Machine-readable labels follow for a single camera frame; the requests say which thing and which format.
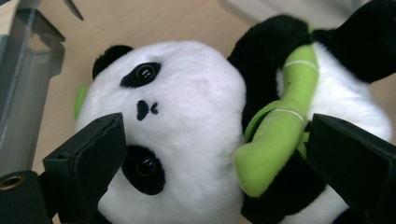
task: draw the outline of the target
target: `panda mouth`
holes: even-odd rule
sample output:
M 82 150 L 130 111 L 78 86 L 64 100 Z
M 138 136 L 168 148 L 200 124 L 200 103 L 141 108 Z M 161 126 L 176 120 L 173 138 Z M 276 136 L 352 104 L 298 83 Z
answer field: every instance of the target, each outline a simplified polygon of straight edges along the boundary
M 149 106 L 149 104 L 144 101 L 144 100 L 140 100 L 137 102 L 137 116 L 136 118 L 140 121 L 142 121 L 143 119 L 145 119 L 147 117 L 147 115 L 149 114 L 149 112 L 151 112 L 151 114 L 153 115 L 157 115 L 158 114 L 158 103 L 154 103 L 152 106 Z

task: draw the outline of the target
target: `panda ear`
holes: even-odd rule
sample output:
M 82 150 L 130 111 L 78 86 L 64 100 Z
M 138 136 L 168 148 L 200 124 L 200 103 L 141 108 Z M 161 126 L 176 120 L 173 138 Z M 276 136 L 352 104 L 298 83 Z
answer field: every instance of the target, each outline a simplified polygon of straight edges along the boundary
M 96 59 L 92 69 L 92 78 L 95 79 L 105 68 L 131 50 L 133 50 L 133 48 L 125 45 L 115 45 L 107 49 L 104 54 Z

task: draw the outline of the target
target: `panda plush toy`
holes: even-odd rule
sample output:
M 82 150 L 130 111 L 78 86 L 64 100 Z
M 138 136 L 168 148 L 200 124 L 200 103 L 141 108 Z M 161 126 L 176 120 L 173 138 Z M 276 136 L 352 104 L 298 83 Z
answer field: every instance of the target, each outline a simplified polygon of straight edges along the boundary
M 79 131 L 124 117 L 127 156 L 98 204 L 103 223 L 229 224 L 241 212 L 252 223 L 362 223 L 295 148 L 314 113 L 389 140 L 369 84 L 395 72 L 395 1 L 369 2 L 334 30 L 273 17 L 228 60 L 191 41 L 109 48 L 77 121 Z

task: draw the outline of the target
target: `white fur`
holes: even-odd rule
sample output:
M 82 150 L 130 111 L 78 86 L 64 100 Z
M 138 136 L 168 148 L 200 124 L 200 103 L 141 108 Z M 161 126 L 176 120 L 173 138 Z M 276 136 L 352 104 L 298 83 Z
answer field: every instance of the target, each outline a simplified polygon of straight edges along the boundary
M 120 81 L 138 64 L 162 68 L 147 86 Z M 196 42 L 168 42 L 134 49 L 93 82 L 77 131 L 103 115 L 122 112 L 128 145 L 152 150 L 165 171 L 161 193 L 136 190 L 119 170 L 99 210 L 113 223 L 235 223 L 242 192 L 233 154 L 242 144 L 245 83 L 214 49 Z M 157 115 L 136 118 L 136 104 L 158 104 Z
M 389 119 L 371 99 L 368 84 L 355 78 L 321 44 L 314 44 L 314 48 L 319 79 L 308 117 L 312 119 L 314 113 L 319 113 L 344 119 L 389 141 L 392 136 Z M 282 224 L 332 223 L 346 209 L 344 200 L 328 186 L 313 203 L 299 214 L 286 217 Z

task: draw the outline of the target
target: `panda head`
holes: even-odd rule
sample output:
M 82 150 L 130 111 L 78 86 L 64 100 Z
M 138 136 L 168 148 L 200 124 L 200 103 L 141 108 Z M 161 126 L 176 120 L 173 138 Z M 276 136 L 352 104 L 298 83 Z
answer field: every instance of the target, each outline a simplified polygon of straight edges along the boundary
M 245 82 L 214 49 L 167 42 L 99 57 L 77 131 L 121 112 L 127 157 L 99 202 L 113 223 L 232 223 Z

